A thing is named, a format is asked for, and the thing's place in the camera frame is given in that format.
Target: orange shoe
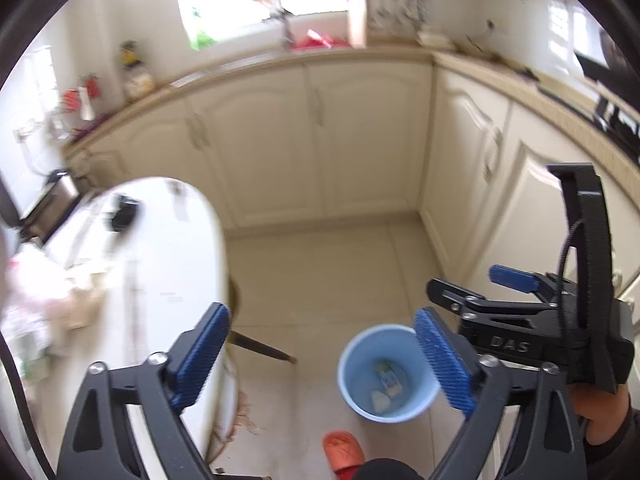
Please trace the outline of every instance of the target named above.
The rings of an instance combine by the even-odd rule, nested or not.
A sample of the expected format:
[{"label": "orange shoe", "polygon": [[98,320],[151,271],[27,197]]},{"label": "orange shoe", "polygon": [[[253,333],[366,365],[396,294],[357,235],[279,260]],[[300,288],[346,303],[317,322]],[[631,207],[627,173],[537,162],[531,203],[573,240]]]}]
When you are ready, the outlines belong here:
[{"label": "orange shoe", "polygon": [[364,453],[356,438],[348,431],[332,431],[322,439],[322,448],[331,470],[340,480],[351,480],[364,464]]}]

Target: floor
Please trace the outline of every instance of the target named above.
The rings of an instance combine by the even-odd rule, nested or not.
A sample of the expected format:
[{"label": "floor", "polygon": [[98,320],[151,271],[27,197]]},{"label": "floor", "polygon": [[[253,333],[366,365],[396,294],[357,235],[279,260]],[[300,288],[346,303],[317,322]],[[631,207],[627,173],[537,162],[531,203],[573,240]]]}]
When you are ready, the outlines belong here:
[{"label": "floor", "polygon": [[434,454],[443,453],[438,443],[449,438],[442,435],[452,431],[440,431],[431,416],[448,409],[442,396],[431,413],[378,424],[353,412],[335,381],[353,336],[381,323],[411,325],[426,304],[424,286],[438,267],[418,220],[230,240],[228,258],[241,290],[235,329],[298,364],[232,350],[248,414],[214,466],[274,480],[330,480],[322,436],[347,430],[367,459],[396,458],[427,478]]}]

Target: metal bolt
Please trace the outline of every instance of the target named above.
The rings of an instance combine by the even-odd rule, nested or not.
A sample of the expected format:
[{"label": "metal bolt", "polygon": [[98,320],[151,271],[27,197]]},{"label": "metal bolt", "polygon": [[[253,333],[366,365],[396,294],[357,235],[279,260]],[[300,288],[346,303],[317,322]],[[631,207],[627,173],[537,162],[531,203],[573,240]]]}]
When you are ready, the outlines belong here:
[{"label": "metal bolt", "polygon": [[104,365],[104,363],[101,363],[100,361],[98,361],[97,363],[93,363],[89,365],[88,372],[91,375],[97,375],[97,374],[101,374],[106,369],[107,367]]},{"label": "metal bolt", "polygon": [[560,368],[558,368],[558,365],[555,365],[553,363],[542,363],[542,369],[551,375],[558,375],[560,373]]},{"label": "metal bolt", "polygon": [[149,361],[153,365],[161,365],[167,361],[168,357],[164,352],[156,352],[155,354],[151,354],[147,361]]},{"label": "metal bolt", "polygon": [[484,354],[480,356],[480,364],[489,368],[495,368],[500,363],[498,358],[491,354]]}]

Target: white table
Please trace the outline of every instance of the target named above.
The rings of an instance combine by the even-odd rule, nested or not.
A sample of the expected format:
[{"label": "white table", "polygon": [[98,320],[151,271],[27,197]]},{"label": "white table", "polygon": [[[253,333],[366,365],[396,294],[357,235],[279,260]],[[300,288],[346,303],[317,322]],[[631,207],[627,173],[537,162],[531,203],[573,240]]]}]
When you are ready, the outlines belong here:
[{"label": "white table", "polygon": [[[109,368],[139,364],[155,351],[169,349],[181,332],[196,325],[214,301],[226,301],[226,258],[220,221],[194,187],[168,178],[144,178],[117,186],[79,208],[46,245],[46,253],[65,265],[70,251],[76,263],[109,252],[115,234],[106,216],[117,196],[142,201],[138,216],[109,261],[108,293],[97,320],[73,330],[69,356],[54,359],[50,377],[39,390],[47,454],[54,469],[76,392],[86,368],[104,361]],[[201,453],[206,452],[222,376],[218,359],[198,402],[182,421]],[[132,428],[146,471],[166,478],[148,436],[139,406],[129,406]]]}]

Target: blue gripper pad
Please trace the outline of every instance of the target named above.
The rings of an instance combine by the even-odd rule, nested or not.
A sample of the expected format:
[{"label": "blue gripper pad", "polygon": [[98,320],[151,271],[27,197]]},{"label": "blue gripper pad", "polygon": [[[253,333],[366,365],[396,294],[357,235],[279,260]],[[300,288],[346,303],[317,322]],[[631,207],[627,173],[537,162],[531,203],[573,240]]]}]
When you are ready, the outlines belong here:
[{"label": "blue gripper pad", "polygon": [[536,292],[540,288],[540,282],[534,274],[502,265],[489,267],[489,279],[492,283],[520,292]]},{"label": "blue gripper pad", "polygon": [[426,308],[416,312],[415,335],[440,382],[449,405],[462,411],[469,418],[476,408],[476,400],[471,393],[471,374],[449,344],[447,336],[438,326],[434,316],[437,314]]},{"label": "blue gripper pad", "polygon": [[198,400],[211,367],[229,333],[229,327],[229,311],[225,305],[219,304],[213,315],[208,319],[202,319],[194,329],[200,334],[183,357],[174,375],[174,396],[171,399],[171,407],[177,413],[193,406]]}]

